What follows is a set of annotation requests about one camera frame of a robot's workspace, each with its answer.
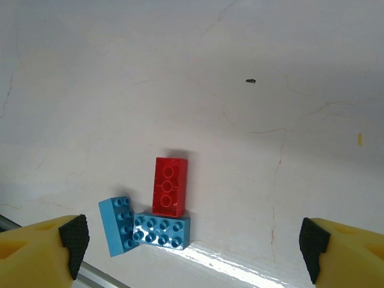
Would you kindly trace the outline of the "red two-by-four lego brick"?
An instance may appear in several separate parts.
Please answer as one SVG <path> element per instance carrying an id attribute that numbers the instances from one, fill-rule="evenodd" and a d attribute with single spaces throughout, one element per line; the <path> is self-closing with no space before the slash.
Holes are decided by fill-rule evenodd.
<path id="1" fill-rule="evenodd" d="M 152 213 L 182 217 L 185 212 L 188 161 L 184 158 L 157 157 L 155 161 Z"/>

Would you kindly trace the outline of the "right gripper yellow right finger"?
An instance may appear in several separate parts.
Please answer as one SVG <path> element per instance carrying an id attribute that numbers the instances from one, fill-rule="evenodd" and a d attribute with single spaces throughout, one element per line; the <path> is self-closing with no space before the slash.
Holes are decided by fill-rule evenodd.
<path id="1" fill-rule="evenodd" d="M 384 235 L 305 217 L 299 248 L 316 288 L 384 288 Z"/>

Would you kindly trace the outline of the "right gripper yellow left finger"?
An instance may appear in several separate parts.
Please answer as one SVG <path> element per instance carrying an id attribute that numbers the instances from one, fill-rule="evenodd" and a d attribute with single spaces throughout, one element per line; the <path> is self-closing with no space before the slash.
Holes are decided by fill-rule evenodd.
<path id="1" fill-rule="evenodd" d="M 0 288 L 71 288 L 89 244 L 86 216 L 0 233 Z"/>

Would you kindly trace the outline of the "blue two-by-four lego brick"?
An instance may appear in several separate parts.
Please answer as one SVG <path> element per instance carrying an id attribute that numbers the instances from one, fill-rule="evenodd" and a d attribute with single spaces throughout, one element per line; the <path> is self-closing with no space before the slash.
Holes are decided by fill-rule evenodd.
<path id="1" fill-rule="evenodd" d="M 167 218 L 147 212 L 134 215 L 133 241 L 173 250 L 184 250 L 190 244 L 191 219 Z"/>
<path id="2" fill-rule="evenodd" d="M 133 239 L 134 212 L 127 196 L 98 203 L 110 257 L 124 254 L 139 244 Z"/>

